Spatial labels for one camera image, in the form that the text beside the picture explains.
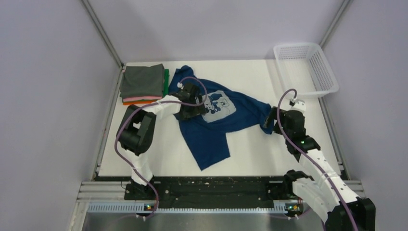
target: gray wall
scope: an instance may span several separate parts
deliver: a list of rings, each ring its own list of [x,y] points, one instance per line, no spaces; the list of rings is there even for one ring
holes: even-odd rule
[[[319,43],[341,0],[90,0],[123,62],[264,59]]]
[[[407,230],[408,1],[354,1],[325,53],[340,84],[327,97],[352,176],[381,230]]]
[[[67,228],[119,72],[78,0],[0,3],[0,230]]]

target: folded clothes stack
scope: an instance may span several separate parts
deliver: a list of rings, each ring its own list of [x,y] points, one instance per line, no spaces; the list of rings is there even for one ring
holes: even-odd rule
[[[169,72],[162,64],[127,66],[120,96],[123,105],[152,103],[168,94]]]

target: white plastic basket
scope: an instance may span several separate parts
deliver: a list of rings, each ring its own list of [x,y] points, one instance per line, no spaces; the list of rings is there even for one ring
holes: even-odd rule
[[[316,43],[275,46],[283,90],[295,88],[298,97],[317,98],[339,90],[339,84],[321,47]]]

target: folded gray shirt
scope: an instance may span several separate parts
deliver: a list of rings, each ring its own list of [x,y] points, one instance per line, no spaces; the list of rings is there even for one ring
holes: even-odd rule
[[[127,66],[123,75],[122,99],[141,96],[163,96],[163,64],[154,66]]]

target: blue t-shirt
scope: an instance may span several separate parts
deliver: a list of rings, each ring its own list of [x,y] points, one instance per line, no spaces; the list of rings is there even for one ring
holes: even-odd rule
[[[177,69],[169,86],[169,92],[178,91],[177,83],[184,77],[195,77],[189,66]],[[265,122],[271,106],[262,103],[245,94],[231,91],[213,81],[200,79],[207,88],[208,97],[205,101],[207,114],[193,117],[186,121],[179,120],[181,134],[186,141],[192,155],[201,170],[228,158],[230,151],[227,144],[227,132],[239,131],[244,128]],[[191,82],[203,87],[194,79],[183,81]],[[273,126],[261,129],[266,134],[271,134]]]

